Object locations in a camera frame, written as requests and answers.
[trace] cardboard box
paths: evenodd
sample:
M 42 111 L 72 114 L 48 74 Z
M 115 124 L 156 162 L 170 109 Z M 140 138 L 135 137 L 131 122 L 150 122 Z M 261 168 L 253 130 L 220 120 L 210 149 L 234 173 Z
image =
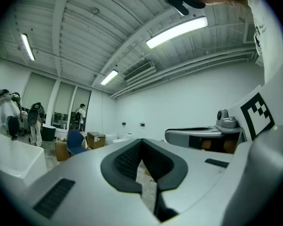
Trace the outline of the cardboard box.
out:
M 88 132 L 87 142 L 91 149 L 97 149 L 105 146 L 106 136 L 98 132 Z
M 58 161 L 66 161 L 69 158 L 67 142 L 61 141 L 59 137 L 56 140 L 56 156 Z

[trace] ceiling duct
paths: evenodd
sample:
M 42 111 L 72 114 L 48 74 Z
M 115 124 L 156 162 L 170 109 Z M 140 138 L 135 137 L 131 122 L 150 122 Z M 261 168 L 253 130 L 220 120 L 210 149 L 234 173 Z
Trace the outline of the ceiling duct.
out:
M 255 54 L 256 54 L 255 47 L 244 47 L 244 48 L 236 48 L 236 49 L 221 51 L 207 56 L 195 58 L 190 61 L 186 61 L 180 63 L 179 65 L 172 66 L 170 68 L 162 70 L 144 79 L 141 80 L 139 79 L 137 82 L 133 84 L 130 85 L 126 84 L 125 88 L 122 88 L 121 90 L 113 94 L 111 97 L 119 98 L 121 95 L 127 94 L 127 92 L 135 91 L 136 89 L 141 88 L 145 85 L 152 84 L 164 78 L 168 78 L 173 74 L 179 72 L 183 72 L 183 74 L 185 74 L 184 72 L 187 73 L 189 72 L 190 69 L 192 69 L 192 71 L 194 71 L 195 68 L 202 69 L 203 67 L 206 67 L 208 64 L 211 63 L 224 64 L 227 63 L 229 60 L 233 60 L 233 59 L 235 59 L 236 61 L 250 61 L 254 59 Z
M 152 65 L 151 62 L 148 62 L 144 65 L 142 65 L 141 67 L 139 67 L 138 69 L 134 70 L 133 72 L 131 72 L 130 74 L 128 74 L 127 76 L 124 77 L 124 80 L 129 83 L 130 81 L 133 81 L 135 79 L 138 79 L 140 76 L 149 73 L 151 71 L 155 70 L 156 72 L 156 68 Z
M 239 59 L 225 60 L 225 61 L 218 62 L 218 63 L 214 62 L 214 63 L 210 63 L 210 64 L 199 65 L 199 66 L 196 66 L 196 67 L 189 69 L 187 71 L 184 71 L 184 72 L 182 72 L 182 71 L 177 72 L 177 73 L 172 74 L 168 77 L 165 77 L 161 80 L 155 81 L 153 83 L 149 83 L 149 84 L 142 86 L 142 87 L 139 87 L 137 89 L 129 90 L 129 91 L 125 92 L 124 94 L 120 95 L 120 96 L 116 96 L 115 98 L 122 98 L 122 97 L 131 95 L 131 94 L 134 94 L 134 93 L 146 90 L 146 89 L 150 89 L 152 87 L 158 86 L 158 85 L 166 83 L 168 81 L 171 81 L 171 80 L 180 78 L 182 76 L 186 76 L 190 73 L 194 73 L 194 72 L 197 72 L 197 71 L 200 71 L 200 70 L 203 70 L 203 69 L 207 69 L 207 68 L 210 68 L 210 67 L 213 67 L 213 66 L 224 65 L 224 64 L 227 64 L 227 63 L 237 63 L 237 62 L 242 62 L 242 61 L 246 61 L 246 60 L 247 60 L 247 58 L 239 58 Z

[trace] person in white shirt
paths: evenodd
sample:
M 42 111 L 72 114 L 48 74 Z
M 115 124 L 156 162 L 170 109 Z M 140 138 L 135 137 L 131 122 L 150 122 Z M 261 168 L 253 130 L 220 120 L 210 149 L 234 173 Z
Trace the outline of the person in white shirt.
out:
M 0 91 L 0 130 L 3 126 L 7 134 L 12 136 L 12 140 L 17 139 L 19 116 L 19 108 L 11 100 L 9 91 Z
M 230 2 L 249 6 L 256 26 L 255 43 L 262 55 L 267 83 L 283 65 L 283 27 L 266 0 L 192 0 L 197 4 Z
M 84 110 L 85 105 L 81 104 L 80 108 L 75 112 L 75 114 L 80 113 L 81 118 L 80 118 L 80 128 L 79 131 L 83 131 L 85 128 L 85 121 L 86 121 L 86 111 Z

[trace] blue chair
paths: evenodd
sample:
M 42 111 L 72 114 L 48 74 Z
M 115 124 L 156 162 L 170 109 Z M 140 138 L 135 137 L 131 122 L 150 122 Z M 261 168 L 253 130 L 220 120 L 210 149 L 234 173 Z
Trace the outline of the blue chair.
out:
M 84 137 L 78 130 L 69 130 L 67 133 L 67 150 L 70 155 L 77 155 L 79 153 L 87 152 L 88 149 L 82 147 Z

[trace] person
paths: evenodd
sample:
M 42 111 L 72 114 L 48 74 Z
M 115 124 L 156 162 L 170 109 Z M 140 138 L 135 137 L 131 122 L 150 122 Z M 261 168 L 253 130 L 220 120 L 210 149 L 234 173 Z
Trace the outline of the person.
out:
M 20 111 L 11 100 L 11 97 L 7 89 L 0 90 L 0 130 L 4 126 L 7 134 L 12 136 L 12 140 L 16 140 L 19 130 Z
M 31 106 L 31 109 L 28 113 L 28 124 L 30 126 L 34 146 L 42 147 L 41 128 L 43 125 L 44 116 L 45 111 L 40 102 Z
M 75 112 L 75 121 L 80 121 L 79 131 L 85 130 L 85 121 L 86 121 L 86 111 L 84 110 L 85 105 L 81 104 L 80 108 Z
M 283 27 L 266 0 L 193 0 L 197 4 L 229 2 L 234 6 L 249 6 L 254 17 L 255 44 L 262 55 L 267 83 L 283 65 Z
M 22 100 L 21 100 L 21 97 L 20 97 L 20 94 L 15 92 L 15 93 L 12 93 L 11 94 L 12 98 L 11 100 L 16 104 L 16 106 L 18 106 L 19 110 L 20 110 L 20 121 L 23 122 L 23 116 L 22 116 Z

